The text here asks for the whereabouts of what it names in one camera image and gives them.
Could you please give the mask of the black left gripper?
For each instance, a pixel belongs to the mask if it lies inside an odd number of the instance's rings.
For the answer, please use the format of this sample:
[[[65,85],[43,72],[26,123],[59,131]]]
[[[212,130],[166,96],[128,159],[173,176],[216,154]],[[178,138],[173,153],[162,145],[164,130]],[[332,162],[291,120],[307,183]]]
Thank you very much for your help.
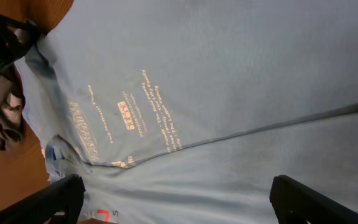
[[[0,71],[23,57],[39,37],[35,25],[0,14]]]

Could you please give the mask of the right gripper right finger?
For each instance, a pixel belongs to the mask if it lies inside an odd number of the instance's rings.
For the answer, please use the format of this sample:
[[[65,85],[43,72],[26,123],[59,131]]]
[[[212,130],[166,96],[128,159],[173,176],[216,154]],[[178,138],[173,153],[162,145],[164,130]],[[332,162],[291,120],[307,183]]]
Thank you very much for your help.
[[[358,213],[286,175],[274,177],[269,196],[279,224],[358,224]]]

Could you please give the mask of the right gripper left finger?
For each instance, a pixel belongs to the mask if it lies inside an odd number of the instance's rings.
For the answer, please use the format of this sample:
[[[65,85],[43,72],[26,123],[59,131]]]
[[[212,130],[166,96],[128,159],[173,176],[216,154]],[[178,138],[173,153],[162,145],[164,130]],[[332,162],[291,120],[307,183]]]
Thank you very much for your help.
[[[0,211],[0,224],[76,223],[84,202],[85,186],[77,174],[52,185]]]

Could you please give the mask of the light blue printed t-shirt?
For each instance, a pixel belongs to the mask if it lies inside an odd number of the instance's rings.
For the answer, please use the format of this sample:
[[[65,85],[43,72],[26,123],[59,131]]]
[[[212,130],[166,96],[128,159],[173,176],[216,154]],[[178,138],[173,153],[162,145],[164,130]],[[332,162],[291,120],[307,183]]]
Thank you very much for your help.
[[[358,212],[358,1],[75,1],[16,67],[81,220],[275,223],[280,174]]]

